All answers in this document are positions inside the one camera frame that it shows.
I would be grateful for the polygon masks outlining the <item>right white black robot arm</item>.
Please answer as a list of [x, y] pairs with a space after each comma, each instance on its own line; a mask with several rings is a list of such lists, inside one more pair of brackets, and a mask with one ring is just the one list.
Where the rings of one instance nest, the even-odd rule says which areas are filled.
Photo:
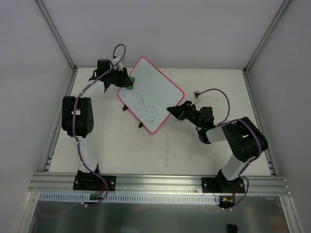
[[214, 124], [211, 107], [197, 110], [191, 101], [179, 106], [168, 107], [167, 110], [178, 120], [188, 120], [196, 126], [198, 138], [204, 144], [227, 141], [232, 155], [227, 164], [219, 170], [207, 188], [214, 192], [230, 192], [242, 180], [240, 174], [247, 165], [260, 157], [268, 149], [268, 142], [249, 118], [243, 117], [227, 124]]

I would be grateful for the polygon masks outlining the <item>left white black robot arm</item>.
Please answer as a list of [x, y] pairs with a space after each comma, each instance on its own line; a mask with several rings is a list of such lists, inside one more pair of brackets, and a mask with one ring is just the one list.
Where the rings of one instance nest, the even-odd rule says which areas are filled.
[[102, 183], [98, 162], [89, 143], [94, 128], [92, 101], [111, 85], [131, 90], [134, 81], [135, 78], [123, 67], [120, 56], [113, 57], [112, 61], [99, 59], [86, 87], [76, 96], [63, 97], [62, 129], [72, 138], [77, 149], [80, 160], [77, 175], [86, 175], [84, 182], [90, 189], [97, 189]]

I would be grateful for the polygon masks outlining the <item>pink framed whiteboard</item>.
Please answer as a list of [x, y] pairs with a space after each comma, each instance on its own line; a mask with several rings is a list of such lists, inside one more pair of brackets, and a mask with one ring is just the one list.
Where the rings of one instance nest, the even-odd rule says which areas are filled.
[[185, 93], [144, 57], [129, 76], [135, 78], [133, 89], [119, 89], [118, 98], [150, 133], [156, 133], [170, 115], [167, 108], [179, 105]]

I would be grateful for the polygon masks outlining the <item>green bone-shaped eraser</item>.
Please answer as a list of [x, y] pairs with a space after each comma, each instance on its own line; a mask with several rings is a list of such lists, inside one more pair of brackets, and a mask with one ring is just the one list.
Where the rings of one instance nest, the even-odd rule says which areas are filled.
[[125, 87], [126, 89], [128, 90], [132, 90], [133, 89], [133, 86], [134, 86], [134, 81], [135, 81], [135, 78], [132, 77], [132, 76], [129, 76], [128, 79], [126, 80], [127, 81], [127, 86]]

